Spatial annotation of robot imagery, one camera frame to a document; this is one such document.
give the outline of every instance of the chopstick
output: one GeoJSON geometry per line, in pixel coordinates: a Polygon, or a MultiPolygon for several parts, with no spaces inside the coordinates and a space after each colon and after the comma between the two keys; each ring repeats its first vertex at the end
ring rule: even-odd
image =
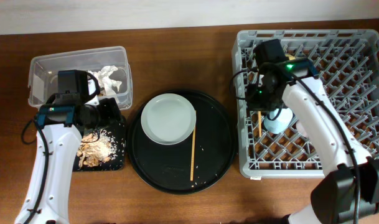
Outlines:
{"type": "Polygon", "coordinates": [[[261,138],[261,111],[258,112],[258,136],[261,138]]]}
{"type": "Polygon", "coordinates": [[[196,124],[194,133],[192,135],[192,158],[190,160],[190,181],[194,181],[194,166],[195,166],[195,138],[196,138],[196,124]]]}

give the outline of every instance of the dish rack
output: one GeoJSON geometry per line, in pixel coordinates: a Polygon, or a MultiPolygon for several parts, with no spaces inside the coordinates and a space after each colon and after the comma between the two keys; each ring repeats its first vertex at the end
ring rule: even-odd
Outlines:
{"type": "MultiPolygon", "coordinates": [[[[375,30],[243,30],[232,49],[233,73],[257,67],[254,48],[279,39],[286,54],[314,62],[330,102],[352,134],[379,158],[379,34],[375,30]]],[[[234,79],[236,95],[257,73],[234,79]]],[[[323,177],[318,155],[308,138],[296,130],[293,117],[287,130],[258,136],[257,111],[237,100],[240,171],[251,179],[323,177]]]]}

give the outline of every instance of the white wall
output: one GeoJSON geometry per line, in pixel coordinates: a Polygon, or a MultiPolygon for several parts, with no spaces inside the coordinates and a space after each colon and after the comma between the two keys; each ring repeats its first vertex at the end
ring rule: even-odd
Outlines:
{"type": "Polygon", "coordinates": [[[379,18],[379,0],[0,0],[0,34],[379,18]]]}

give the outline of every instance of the black tray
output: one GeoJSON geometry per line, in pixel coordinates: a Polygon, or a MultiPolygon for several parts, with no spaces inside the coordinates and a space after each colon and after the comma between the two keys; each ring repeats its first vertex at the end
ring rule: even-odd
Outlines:
{"type": "Polygon", "coordinates": [[[237,152],[236,132],[225,108],[211,96],[193,90],[174,90],[196,110],[194,181],[190,181],[192,135],[165,146],[150,140],[141,126],[139,110],[128,130],[127,150],[138,175],[149,185],[172,194],[191,194],[215,184],[237,152]]]}

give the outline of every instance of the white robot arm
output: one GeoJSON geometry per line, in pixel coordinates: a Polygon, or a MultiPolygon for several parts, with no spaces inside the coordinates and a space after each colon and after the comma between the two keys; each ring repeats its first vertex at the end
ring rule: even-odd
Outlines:
{"type": "Polygon", "coordinates": [[[121,120],[115,99],[98,100],[99,92],[98,81],[87,72],[58,73],[58,93],[41,106],[33,120],[37,128],[37,154],[15,224],[69,223],[70,180],[84,133],[121,120]]]}
{"type": "Polygon", "coordinates": [[[38,212],[30,223],[68,224],[70,179],[82,135],[75,126],[65,127],[63,124],[46,125],[42,131],[48,142],[43,142],[40,133],[37,132],[37,154],[32,178],[15,223],[24,223],[35,207],[45,166],[44,144],[48,144],[51,155],[49,156],[47,180],[38,205],[38,212]]]}
{"type": "Polygon", "coordinates": [[[359,217],[378,213],[379,159],[373,160],[341,120],[312,62],[289,60],[278,39],[262,42],[254,53],[263,86],[258,81],[247,86],[244,100],[249,109],[290,108],[315,147],[325,175],[311,193],[311,205],[287,216],[286,223],[357,223],[359,217]]]}
{"type": "MultiPolygon", "coordinates": [[[[320,79],[313,77],[304,78],[303,82],[314,91],[315,95],[324,102],[326,107],[339,121],[345,132],[346,138],[350,140],[351,148],[354,150],[357,164],[367,163],[370,153],[352,136],[339,114],[330,103],[320,79]]],[[[283,102],[293,110],[304,129],[306,130],[312,145],[321,160],[325,176],[338,169],[339,165],[353,167],[348,149],[340,132],[320,105],[305,90],[301,84],[287,85],[283,92],[283,102]]],[[[289,217],[292,224],[320,224],[312,206],[308,205],[300,212],[289,217]]]]}

